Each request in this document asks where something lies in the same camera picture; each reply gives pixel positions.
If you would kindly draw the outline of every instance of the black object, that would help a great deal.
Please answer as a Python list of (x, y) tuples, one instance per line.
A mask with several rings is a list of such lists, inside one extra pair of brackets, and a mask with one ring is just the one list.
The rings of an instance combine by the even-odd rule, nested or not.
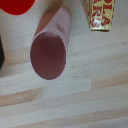
[(1, 42), (1, 37), (0, 37), (0, 69), (4, 63), (4, 51), (3, 51), (3, 47), (2, 47), (2, 42)]

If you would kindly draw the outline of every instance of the wood grain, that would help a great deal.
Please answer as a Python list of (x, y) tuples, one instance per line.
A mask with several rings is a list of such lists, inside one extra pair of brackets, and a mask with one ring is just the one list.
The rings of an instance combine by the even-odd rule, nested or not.
[[(37, 76), (30, 47), (39, 20), (71, 11), (68, 63), (55, 81)], [(92, 32), (79, 0), (36, 0), (26, 14), (0, 10), (5, 63), (0, 128), (128, 128), (128, 0), (116, 0), (110, 32)]]

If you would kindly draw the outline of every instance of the tabletop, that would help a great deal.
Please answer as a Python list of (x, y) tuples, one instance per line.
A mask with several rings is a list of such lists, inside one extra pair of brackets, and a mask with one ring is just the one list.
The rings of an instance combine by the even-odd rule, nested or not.
[[(71, 11), (67, 67), (45, 81), (30, 46), (42, 15), (62, 4)], [(110, 32), (89, 30), (79, 0), (36, 0), (21, 16), (0, 10), (0, 33), (0, 128), (128, 128), (128, 0), (115, 1)]]

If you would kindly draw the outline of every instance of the can top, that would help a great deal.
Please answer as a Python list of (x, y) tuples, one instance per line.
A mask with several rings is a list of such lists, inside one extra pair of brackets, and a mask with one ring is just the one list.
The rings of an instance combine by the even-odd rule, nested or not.
[(26, 13), (34, 4), (35, 0), (1, 0), (0, 8), (12, 15)]

